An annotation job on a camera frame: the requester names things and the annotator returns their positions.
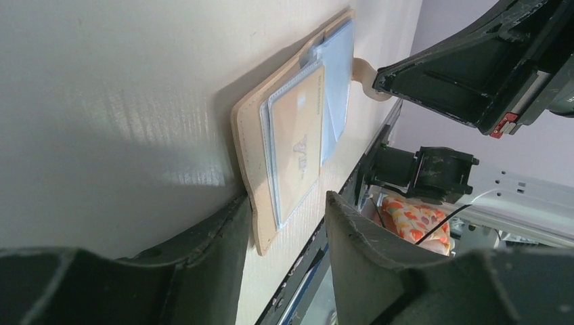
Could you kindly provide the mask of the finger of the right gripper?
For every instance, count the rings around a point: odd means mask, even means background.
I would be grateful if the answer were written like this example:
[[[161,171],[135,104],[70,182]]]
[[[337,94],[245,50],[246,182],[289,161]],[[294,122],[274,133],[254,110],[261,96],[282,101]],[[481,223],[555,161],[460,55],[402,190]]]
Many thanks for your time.
[[[514,134],[544,111],[573,116],[573,2],[498,1],[472,24],[372,84],[484,135]]]

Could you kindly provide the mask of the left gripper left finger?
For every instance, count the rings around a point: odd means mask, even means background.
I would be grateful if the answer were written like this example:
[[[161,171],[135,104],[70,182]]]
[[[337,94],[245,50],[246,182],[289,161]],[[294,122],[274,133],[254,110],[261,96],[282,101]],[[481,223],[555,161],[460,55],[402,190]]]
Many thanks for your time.
[[[81,248],[1,250],[2,324],[234,324],[246,196],[132,258]]]

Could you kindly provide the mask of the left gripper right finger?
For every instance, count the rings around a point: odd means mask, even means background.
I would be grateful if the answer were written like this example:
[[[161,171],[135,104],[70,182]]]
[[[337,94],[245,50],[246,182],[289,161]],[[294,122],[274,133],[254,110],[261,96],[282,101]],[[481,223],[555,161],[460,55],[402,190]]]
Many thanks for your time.
[[[446,257],[326,194],[340,324],[572,324],[573,251],[481,249]]]

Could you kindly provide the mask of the beige card holder wallet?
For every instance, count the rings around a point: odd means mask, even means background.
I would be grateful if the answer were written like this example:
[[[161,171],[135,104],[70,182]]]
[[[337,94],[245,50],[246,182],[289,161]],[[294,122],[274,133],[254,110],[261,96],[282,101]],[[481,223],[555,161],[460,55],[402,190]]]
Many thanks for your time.
[[[355,12],[346,9],[231,111],[240,170],[253,210],[256,250],[266,255],[278,232],[319,181],[342,137],[351,83],[377,102],[376,70],[354,55]]]

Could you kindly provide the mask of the gold VIP card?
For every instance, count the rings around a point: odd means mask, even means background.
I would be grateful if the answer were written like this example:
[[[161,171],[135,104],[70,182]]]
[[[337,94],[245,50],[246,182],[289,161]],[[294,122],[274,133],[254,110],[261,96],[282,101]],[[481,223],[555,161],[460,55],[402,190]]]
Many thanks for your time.
[[[310,66],[268,99],[273,189],[281,227],[319,177],[324,75],[322,64]]]

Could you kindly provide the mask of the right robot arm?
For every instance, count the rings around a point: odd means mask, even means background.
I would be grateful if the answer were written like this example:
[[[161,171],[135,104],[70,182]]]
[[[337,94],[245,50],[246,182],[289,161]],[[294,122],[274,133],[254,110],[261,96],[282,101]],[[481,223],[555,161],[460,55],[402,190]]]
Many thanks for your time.
[[[396,64],[353,60],[352,79],[382,102],[413,102],[494,139],[543,111],[573,117],[573,2],[499,1],[472,24]],[[411,153],[380,144],[360,164],[356,191],[375,185],[511,234],[573,246],[573,189],[481,163],[444,147]]]

